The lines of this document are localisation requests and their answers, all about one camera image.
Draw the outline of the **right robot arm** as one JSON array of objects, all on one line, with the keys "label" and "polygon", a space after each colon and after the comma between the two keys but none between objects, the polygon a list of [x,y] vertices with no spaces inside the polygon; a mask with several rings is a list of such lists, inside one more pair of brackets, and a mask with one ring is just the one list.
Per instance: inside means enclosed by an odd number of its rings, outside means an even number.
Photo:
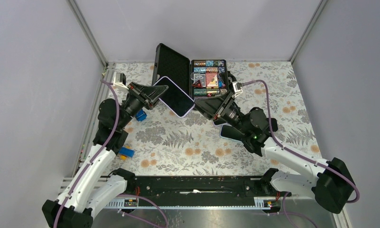
[{"label": "right robot arm", "polygon": [[344,161],[333,158],[315,159],[308,154],[285,146],[274,135],[277,124],[265,115],[263,109],[252,108],[243,114],[231,92],[198,99],[197,110],[209,120],[223,120],[231,132],[240,135],[245,149],[267,159],[276,160],[297,174],[273,171],[261,182],[261,191],[268,196],[277,191],[301,194],[315,199],[325,210],[339,214],[356,191],[354,180]]}]

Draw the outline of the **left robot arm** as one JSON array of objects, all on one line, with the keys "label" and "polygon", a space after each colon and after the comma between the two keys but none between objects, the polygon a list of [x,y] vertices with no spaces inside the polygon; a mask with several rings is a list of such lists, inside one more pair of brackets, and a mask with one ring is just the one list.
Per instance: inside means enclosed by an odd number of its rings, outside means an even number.
[{"label": "left robot arm", "polygon": [[120,104],[112,85],[103,83],[111,90],[113,98],[99,105],[98,130],[90,151],[66,189],[56,200],[48,199],[42,206],[51,228],[90,228],[99,212],[115,197],[135,191],[134,174],[129,171],[118,171],[103,186],[97,190],[94,187],[123,147],[128,136],[125,126],[143,108],[152,110],[168,86],[131,82],[123,87],[127,97]]}]

